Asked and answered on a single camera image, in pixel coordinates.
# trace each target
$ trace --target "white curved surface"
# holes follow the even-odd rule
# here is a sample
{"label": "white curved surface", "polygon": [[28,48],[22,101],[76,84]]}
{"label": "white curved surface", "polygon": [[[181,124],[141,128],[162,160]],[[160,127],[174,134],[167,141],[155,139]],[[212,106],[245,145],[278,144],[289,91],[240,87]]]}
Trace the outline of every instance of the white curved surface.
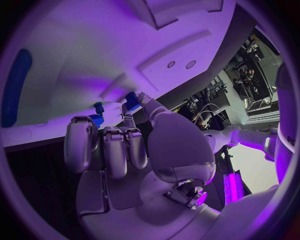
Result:
{"label": "white curved surface", "polygon": [[[62,137],[73,116],[95,113],[96,102],[103,102],[105,109],[101,127],[118,124],[119,108],[127,92],[144,91],[158,98],[207,70],[234,9],[233,0],[224,0],[220,12],[208,12],[205,7],[184,11],[177,13],[178,21],[156,30],[143,22],[126,1],[63,1],[20,46],[31,52],[33,63],[25,79],[14,126],[28,129],[32,137],[18,142],[3,137],[4,146]],[[173,79],[159,70],[151,76],[139,70],[141,64],[159,52],[201,31],[211,33],[208,42],[198,44],[199,49],[205,50],[205,57],[199,57],[191,69],[185,66],[194,60],[190,55],[195,52],[195,45],[177,48],[175,53],[169,51],[170,55],[180,55],[184,63],[172,75]],[[169,62],[164,61],[157,59],[155,64],[167,69]],[[102,93],[122,74],[126,74],[124,84],[115,84],[110,89],[121,100],[104,99]]]}

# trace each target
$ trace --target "white wall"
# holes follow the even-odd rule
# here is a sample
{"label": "white wall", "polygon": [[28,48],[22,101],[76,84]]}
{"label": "white wall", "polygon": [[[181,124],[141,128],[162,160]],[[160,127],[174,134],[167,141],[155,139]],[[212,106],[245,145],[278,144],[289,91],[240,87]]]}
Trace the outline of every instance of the white wall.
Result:
{"label": "white wall", "polygon": [[252,193],[265,191],[278,184],[275,164],[265,160],[262,151],[238,145],[231,148],[229,153],[233,155],[233,169],[240,170],[242,180]]}

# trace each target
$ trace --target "pink light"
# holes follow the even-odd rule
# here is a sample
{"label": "pink light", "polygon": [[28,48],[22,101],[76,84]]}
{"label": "pink light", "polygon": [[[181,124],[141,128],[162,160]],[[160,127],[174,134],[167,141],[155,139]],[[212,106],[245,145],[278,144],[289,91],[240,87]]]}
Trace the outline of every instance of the pink light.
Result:
{"label": "pink light", "polygon": [[238,189],[237,189],[237,181],[234,173],[229,174],[229,186],[230,186],[230,200],[231,202],[235,202],[238,200]]}

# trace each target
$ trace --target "blue strip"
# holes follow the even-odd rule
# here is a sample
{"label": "blue strip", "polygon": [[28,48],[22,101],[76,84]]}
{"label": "blue strip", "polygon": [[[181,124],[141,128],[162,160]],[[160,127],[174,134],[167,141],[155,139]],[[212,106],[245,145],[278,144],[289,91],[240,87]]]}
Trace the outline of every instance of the blue strip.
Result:
{"label": "blue strip", "polygon": [[4,89],[1,124],[3,128],[13,126],[17,121],[18,106],[23,84],[33,63],[29,51],[21,49],[16,56]]}

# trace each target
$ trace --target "circular hole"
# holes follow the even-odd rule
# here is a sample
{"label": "circular hole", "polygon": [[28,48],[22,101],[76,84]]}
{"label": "circular hole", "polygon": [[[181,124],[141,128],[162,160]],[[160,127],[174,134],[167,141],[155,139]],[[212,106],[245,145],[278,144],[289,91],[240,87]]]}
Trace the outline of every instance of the circular hole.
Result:
{"label": "circular hole", "polygon": [[175,65],[175,62],[174,61],[171,61],[168,65],[167,65],[167,68],[171,68]]}
{"label": "circular hole", "polygon": [[196,64],[196,61],[191,61],[186,65],[186,69],[190,69],[191,67],[193,67]]}

